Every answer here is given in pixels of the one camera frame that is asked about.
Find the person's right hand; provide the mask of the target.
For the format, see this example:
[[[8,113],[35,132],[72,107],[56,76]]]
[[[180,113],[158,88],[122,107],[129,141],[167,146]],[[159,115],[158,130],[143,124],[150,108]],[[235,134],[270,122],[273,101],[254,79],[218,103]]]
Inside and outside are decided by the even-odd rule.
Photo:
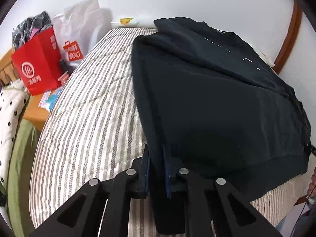
[[[315,185],[316,185],[316,168],[314,168],[313,174],[311,176],[311,182],[309,183],[309,186],[308,186],[307,197],[306,197],[307,203],[309,203],[310,200],[315,197],[315,194],[316,194]]]

